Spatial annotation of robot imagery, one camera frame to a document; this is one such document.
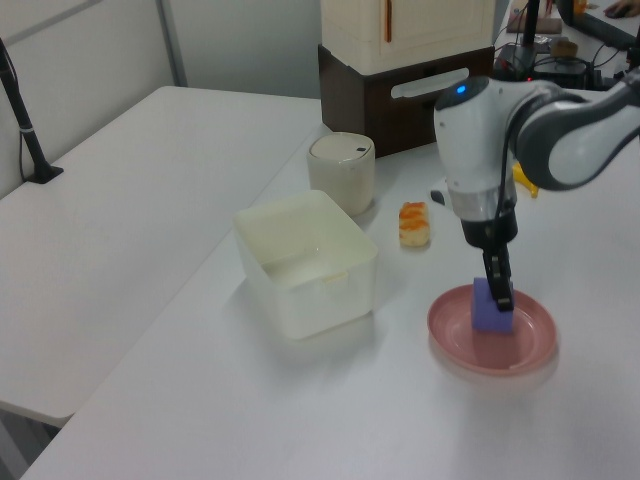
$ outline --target translucent plastic box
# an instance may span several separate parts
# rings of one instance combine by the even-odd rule
[[[372,75],[493,44],[495,0],[321,0],[322,45]]]
[[[285,336],[308,337],[373,308],[378,248],[326,193],[243,210],[233,229],[247,280]]]

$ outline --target pink dish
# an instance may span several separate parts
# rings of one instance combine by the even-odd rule
[[[445,292],[429,309],[429,332],[445,355],[470,370],[515,375],[542,366],[556,351],[556,327],[545,308],[515,292],[513,333],[485,333],[471,327],[472,285]]]

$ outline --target purple sponge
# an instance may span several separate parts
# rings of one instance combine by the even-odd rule
[[[480,332],[513,332],[513,312],[498,310],[486,278],[473,279],[471,325]]]

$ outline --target white cup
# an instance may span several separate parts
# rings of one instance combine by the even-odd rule
[[[319,138],[307,153],[309,184],[348,215],[364,212],[373,199],[376,152],[364,135],[338,132]]]

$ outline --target white table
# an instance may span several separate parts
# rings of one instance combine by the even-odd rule
[[[312,141],[256,203],[308,188]],[[373,314],[283,339],[227,235],[24,479],[636,478],[638,155],[634,141],[573,192],[519,189],[513,280],[560,336],[545,368],[481,376],[430,344],[431,303],[484,271],[444,207],[431,204],[427,250],[398,245],[399,207],[442,175],[425,146],[378,161],[358,219],[380,249]]]
[[[162,88],[61,158],[63,175],[0,201],[0,408],[63,425],[319,114]]]

